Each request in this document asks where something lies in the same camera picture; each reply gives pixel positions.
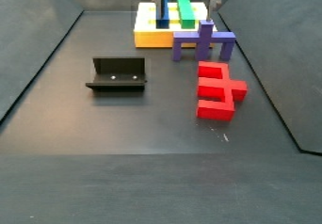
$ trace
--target red block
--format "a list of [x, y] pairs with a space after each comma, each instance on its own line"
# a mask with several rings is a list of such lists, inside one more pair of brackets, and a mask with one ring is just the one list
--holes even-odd
[[200, 62], [198, 96], [220, 101], [200, 100], [197, 116], [214, 120], [232, 120], [236, 112], [234, 100], [242, 101], [248, 94], [248, 83], [232, 80], [226, 63]]

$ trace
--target green block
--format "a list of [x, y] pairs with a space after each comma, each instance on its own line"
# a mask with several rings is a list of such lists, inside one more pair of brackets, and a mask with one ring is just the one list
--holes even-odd
[[180, 11], [182, 29], [196, 28], [196, 14], [194, 14], [190, 0], [178, 0], [178, 11]]

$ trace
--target blue block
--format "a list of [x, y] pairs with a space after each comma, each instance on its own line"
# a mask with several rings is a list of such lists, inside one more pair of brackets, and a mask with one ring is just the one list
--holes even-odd
[[164, 0], [164, 17], [161, 18], [158, 12], [157, 12], [157, 28], [158, 29], [168, 29], [170, 25], [170, 17], [169, 17], [169, 6], [168, 6], [169, 0]]

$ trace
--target gray floor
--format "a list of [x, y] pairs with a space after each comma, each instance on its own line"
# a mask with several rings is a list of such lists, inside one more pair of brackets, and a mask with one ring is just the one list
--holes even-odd
[[[180, 63], [170, 49], [137, 50], [134, 22], [129, 12], [82, 16], [2, 126], [0, 153], [296, 152], [238, 48], [229, 65], [232, 78], [248, 81], [246, 100], [232, 122], [200, 120], [194, 50], [184, 51]], [[142, 95], [94, 94], [85, 87], [95, 75], [94, 56], [146, 57]]]
[[[0, 222], [320, 223], [321, 157], [299, 153], [240, 50], [236, 118], [197, 120], [194, 51], [174, 63], [137, 50], [133, 25], [130, 13], [82, 16], [5, 122]], [[93, 56], [146, 56], [142, 96], [94, 95]]]

